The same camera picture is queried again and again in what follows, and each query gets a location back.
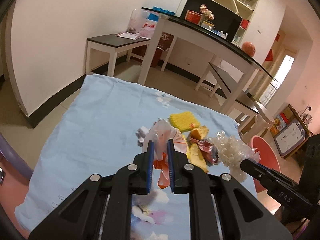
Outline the yellow plastic wrapper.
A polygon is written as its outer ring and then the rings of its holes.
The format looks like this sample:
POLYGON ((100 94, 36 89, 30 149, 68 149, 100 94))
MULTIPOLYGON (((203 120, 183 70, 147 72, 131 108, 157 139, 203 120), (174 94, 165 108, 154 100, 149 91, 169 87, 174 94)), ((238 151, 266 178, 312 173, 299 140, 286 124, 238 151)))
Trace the yellow plastic wrapper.
POLYGON ((206 173, 209 172, 206 161, 197 144, 191 144, 187 149, 186 155, 189 163, 201 168, 206 173))

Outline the white orange plastic bag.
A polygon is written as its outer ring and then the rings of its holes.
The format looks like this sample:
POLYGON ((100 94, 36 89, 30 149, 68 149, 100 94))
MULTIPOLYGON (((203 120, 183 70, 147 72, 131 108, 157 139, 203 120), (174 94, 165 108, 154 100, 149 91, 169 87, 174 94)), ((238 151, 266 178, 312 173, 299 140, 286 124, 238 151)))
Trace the white orange plastic bag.
POLYGON ((187 153, 187 141, 178 128, 174 128, 166 120, 160 119, 150 129, 141 128, 145 132, 142 149, 145 152, 149 141, 154 144, 153 167, 160 170, 158 187, 164 189, 170 185, 168 165, 168 141, 173 140, 174 149, 178 152, 187 153))

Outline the clear bubble wrap piece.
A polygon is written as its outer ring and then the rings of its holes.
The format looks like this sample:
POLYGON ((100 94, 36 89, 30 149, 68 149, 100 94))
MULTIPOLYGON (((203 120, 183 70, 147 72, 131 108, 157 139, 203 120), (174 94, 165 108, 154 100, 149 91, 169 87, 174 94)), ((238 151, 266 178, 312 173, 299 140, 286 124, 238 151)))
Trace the clear bubble wrap piece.
POLYGON ((247 178, 247 174, 240 168, 241 162, 245 159, 257 163, 260 161, 260 152, 256 148, 251 148, 234 136, 228 137, 224 131, 208 139, 217 148, 218 160, 229 168, 230 174, 240 183, 247 178))

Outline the pink plastic trash bin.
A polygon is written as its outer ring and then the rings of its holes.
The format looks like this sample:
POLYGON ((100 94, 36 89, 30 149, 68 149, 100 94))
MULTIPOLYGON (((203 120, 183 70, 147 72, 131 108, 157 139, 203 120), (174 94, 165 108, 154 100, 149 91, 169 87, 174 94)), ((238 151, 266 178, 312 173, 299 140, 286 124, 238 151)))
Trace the pink plastic trash bin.
POLYGON ((260 161, 259 164, 280 171, 279 162, 276 158, 276 154, 272 150, 271 146, 260 136, 253 136, 248 144, 251 148, 255 148, 255 152, 259 152, 260 161))

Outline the red white snack wrapper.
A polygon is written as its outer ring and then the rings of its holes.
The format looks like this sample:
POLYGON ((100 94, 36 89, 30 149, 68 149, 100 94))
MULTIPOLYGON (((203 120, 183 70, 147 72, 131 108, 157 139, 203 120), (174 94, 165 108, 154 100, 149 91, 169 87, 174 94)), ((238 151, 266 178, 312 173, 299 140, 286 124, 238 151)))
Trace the red white snack wrapper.
POLYGON ((196 144, 200 149, 204 159, 206 162, 210 163, 210 165, 216 165, 219 161, 218 150, 217 147, 209 142, 208 140, 197 140, 194 138, 190 138, 189 142, 191 144, 196 144))

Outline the orange peel half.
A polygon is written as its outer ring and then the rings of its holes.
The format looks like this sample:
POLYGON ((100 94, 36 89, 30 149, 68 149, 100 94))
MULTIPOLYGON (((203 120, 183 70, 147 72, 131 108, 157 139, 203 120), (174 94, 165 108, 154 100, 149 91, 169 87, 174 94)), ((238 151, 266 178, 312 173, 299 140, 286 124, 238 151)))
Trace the orange peel half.
POLYGON ((200 126, 191 130, 190 137, 196 140, 203 140, 208 133, 209 129, 206 126, 200 126))

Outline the white plastic stool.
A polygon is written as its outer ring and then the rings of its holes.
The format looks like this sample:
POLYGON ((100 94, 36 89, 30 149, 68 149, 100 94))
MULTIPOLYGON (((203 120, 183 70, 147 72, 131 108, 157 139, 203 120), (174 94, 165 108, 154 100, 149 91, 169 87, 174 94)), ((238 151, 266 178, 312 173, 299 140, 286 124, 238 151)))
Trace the white plastic stool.
POLYGON ((255 116, 255 123, 253 127, 248 132, 246 132, 242 137, 242 140, 246 144, 249 143, 250 139, 253 136, 263 133, 264 130, 268 131, 274 124, 273 116, 269 113, 269 111, 264 105, 262 105, 257 101, 254 102, 254 105, 258 110, 259 114, 255 116))

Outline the wooden side desk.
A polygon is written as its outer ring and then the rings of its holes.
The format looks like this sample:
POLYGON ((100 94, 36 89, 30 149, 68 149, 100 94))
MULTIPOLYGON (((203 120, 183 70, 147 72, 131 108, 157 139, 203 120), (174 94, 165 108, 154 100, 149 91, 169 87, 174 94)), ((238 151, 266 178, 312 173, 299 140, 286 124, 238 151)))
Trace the wooden side desk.
POLYGON ((298 111, 296 111, 294 109, 294 107, 291 104, 288 104, 288 106, 283 110, 283 114, 285 115, 285 117, 287 119, 287 125, 293 119, 297 119, 298 121, 300 121, 303 124, 303 127, 306 129, 306 132, 307 132, 306 140, 303 143, 301 143, 293 152, 291 152, 290 154, 285 156, 284 159, 287 159, 287 158, 293 156, 294 154, 296 154, 307 143, 308 139, 313 136, 313 133, 308 128, 308 125, 309 125, 308 119, 311 118, 311 116, 309 115, 310 109, 311 109, 311 107, 309 105, 307 105, 307 107, 302 111, 302 113, 299 113, 298 111))

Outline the light blue tablecloth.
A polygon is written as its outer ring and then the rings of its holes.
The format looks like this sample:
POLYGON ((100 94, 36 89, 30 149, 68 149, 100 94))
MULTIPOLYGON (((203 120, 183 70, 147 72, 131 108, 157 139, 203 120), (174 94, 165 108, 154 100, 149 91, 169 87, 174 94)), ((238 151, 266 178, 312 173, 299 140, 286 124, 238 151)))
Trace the light blue tablecloth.
MULTIPOLYGON (((224 131, 240 139, 232 118, 207 107, 115 77, 87 76, 47 139, 25 200, 15 209, 20 226, 31 232, 90 175, 109 176, 132 163, 142 153, 140 127, 185 111, 208 127, 209 137, 224 131)), ((190 239, 188 195, 160 189, 159 175, 153 171, 149 195, 133 197, 131 239, 190 239)))

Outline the purple chair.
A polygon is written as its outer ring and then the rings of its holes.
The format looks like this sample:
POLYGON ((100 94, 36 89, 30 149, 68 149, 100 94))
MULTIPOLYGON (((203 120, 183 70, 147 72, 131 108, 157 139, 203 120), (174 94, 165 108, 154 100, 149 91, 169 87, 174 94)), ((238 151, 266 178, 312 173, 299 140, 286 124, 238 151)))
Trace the purple chair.
POLYGON ((19 154, 10 146, 2 134, 0 134, 1 155, 27 180, 31 179, 33 170, 19 156, 19 154))

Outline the dark red paper bag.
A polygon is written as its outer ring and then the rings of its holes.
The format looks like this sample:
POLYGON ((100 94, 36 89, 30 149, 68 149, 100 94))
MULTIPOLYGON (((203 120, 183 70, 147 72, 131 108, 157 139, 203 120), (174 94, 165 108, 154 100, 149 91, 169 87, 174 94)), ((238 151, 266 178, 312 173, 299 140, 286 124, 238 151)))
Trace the dark red paper bag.
POLYGON ((161 38, 159 39, 155 54, 152 59, 151 67, 157 66, 162 53, 164 51, 167 51, 170 48, 173 38, 174 36, 171 34, 168 34, 165 32, 162 33, 161 38))

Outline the white glass-top dining table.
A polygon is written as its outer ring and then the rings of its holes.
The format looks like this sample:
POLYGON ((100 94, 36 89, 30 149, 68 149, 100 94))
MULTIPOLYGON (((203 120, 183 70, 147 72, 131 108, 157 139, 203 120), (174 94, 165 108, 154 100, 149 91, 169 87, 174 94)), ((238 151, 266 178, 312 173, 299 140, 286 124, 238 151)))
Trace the white glass-top dining table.
POLYGON ((254 73, 261 70, 273 79, 273 76, 262 65, 248 56, 241 48, 232 44, 232 42, 227 41, 204 27, 183 20, 177 16, 160 14, 155 32, 142 62, 142 70, 138 79, 140 85, 145 84, 154 53, 163 32, 174 35, 175 38, 180 38, 209 51, 213 54, 213 63, 219 63, 223 60, 242 72, 237 88, 219 109, 225 113, 231 108, 233 101, 238 97, 240 92, 243 91, 254 73))

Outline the red snack box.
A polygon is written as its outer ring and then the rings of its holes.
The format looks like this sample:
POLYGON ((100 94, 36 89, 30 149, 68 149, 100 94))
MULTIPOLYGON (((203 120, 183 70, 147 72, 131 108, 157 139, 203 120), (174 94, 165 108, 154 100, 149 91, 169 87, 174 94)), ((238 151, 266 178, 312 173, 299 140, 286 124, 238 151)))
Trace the red snack box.
POLYGON ((199 24, 200 21, 201 21, 201 18, 202 18, 202 14, 201 13, 198 13, 198 12, 195 12, 195 11, 192 11, 192 10, 187 10, 187 12, 185 14, 185 17, 184 17, 184 19, 186 21, 189 21, 189 22, 194 23, 194 24, 199 24))

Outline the dried flower bouquet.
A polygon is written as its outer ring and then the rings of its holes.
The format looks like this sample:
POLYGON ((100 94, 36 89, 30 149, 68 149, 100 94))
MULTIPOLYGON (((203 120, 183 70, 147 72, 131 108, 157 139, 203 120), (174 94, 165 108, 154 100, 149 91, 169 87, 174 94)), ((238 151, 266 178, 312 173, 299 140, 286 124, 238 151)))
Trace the dried flower bouquet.
POLYGON ((200 5, 201 21, 213 21, 214 14, 207 8, 205 4, 200 5))

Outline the blue tissue pack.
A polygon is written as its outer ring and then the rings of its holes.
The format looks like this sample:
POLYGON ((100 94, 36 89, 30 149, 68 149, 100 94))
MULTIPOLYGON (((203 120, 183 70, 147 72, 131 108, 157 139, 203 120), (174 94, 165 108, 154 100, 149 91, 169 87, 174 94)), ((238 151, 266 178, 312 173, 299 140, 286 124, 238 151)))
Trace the blue tissue pack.
POLYGON ((147 19, 155 22, 158 21, 160 14, 175 16, 174 12, 159 7, 153 7, 152 9, 148 9, 148 11, 150 14, 148 15, 147 19))

